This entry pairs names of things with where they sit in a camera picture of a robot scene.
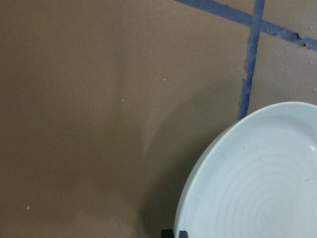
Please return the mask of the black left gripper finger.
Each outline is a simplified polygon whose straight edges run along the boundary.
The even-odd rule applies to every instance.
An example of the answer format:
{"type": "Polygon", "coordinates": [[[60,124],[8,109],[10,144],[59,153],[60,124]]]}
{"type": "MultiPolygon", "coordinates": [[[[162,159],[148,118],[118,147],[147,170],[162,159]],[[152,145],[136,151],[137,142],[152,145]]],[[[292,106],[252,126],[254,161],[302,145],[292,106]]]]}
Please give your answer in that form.
{"type": "Polygon", "coordinates": [[[188,233],[186,231],[179,231],[179,238],[188,238],[188,233]]]}

